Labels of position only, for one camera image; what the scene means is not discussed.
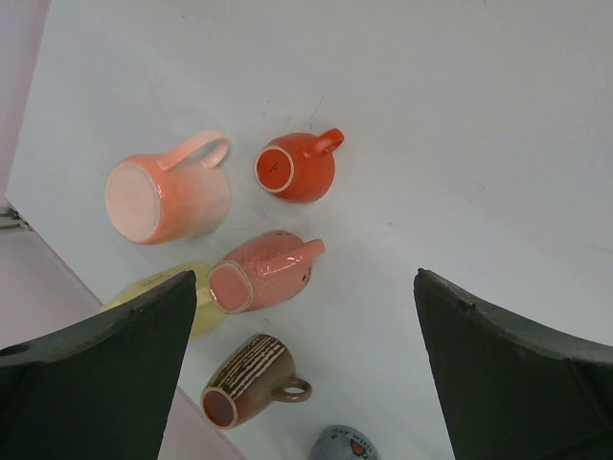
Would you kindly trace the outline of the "small red-orange mug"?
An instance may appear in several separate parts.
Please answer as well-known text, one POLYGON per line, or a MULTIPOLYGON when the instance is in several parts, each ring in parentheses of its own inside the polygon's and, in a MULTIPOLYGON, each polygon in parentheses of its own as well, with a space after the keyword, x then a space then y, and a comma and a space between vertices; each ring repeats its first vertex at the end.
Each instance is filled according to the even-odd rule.
POLYGON ((263 189, 278 199, 297 203, 317 201, 333 182, 333 152, 344 140, 338 128, 319 136, 293 132, 273 139, 257 156, 255 177, 263 189))

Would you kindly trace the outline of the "grey printed mug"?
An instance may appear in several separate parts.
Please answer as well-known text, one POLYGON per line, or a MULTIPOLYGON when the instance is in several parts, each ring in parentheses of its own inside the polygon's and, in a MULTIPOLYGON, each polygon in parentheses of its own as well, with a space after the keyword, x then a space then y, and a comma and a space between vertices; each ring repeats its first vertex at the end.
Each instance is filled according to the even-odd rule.
POLYGON ((326 427, 311 447, 307 460, 379 460, 371 440, 348 425, 326 427))

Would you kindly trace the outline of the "yellow mug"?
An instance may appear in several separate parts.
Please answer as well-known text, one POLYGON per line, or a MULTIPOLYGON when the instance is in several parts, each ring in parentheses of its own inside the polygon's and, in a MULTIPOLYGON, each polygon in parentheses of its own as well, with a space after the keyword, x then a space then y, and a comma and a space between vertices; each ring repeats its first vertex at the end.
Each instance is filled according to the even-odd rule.
POLYGON ((128 285, 118 292, 113 299, 104 304, 101 311, 107 311, 128 302, 135 297, 148 292, 152 288, 166 282, 176 274, 188 270, 191 270, 196 277, 196 310, 190 340, 208 334, 225 321, 226 314, 218 308, 216 302, 210 295, 210 291, 208 290, 207 277, 211 271, 211 268, 204 262, 200 261, 187 261, 185 263, 164 269, 138 282, 128 285))

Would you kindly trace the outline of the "large pink mug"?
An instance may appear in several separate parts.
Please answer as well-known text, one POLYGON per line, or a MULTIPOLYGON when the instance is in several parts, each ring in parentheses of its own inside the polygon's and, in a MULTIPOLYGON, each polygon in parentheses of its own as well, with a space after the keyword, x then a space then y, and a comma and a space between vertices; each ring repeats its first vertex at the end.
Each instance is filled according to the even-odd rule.
POLYGON ((104 205, 115 230, 154 245, 214 232, 226 219, 231 192, 220 163, 231 141, 205 130, 165 153, 128 156, 109 172, 104 205))

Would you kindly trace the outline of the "pink textured mug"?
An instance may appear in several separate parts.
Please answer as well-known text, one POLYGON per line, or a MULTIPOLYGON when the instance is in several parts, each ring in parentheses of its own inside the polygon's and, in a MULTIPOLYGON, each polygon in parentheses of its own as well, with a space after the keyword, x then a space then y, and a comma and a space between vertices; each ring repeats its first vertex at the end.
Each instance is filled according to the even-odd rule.
POLYGON ((226 314, 275 307, 307 286, 314 260, 325 250, 320 239, 303 241, 288 231, 270 231, 228 253, 212 268, 207 287, 226 314))

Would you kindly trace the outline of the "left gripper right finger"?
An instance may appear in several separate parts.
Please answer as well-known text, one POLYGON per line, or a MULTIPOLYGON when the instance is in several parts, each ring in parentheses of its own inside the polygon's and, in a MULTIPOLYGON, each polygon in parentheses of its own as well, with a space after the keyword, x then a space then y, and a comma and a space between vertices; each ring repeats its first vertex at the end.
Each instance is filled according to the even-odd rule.
POLYGON ((414 297, 458 459, 609 459, 612 349, 420 269, 414 297))

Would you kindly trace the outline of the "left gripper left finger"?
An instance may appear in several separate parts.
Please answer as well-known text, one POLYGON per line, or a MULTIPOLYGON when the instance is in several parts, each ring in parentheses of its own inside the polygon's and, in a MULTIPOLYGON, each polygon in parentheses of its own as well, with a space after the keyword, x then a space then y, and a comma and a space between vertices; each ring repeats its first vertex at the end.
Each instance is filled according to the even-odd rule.
POLYGON ((2 458, 157 458, 195 308, 195 274, 182 271, 2 349, 2 458))

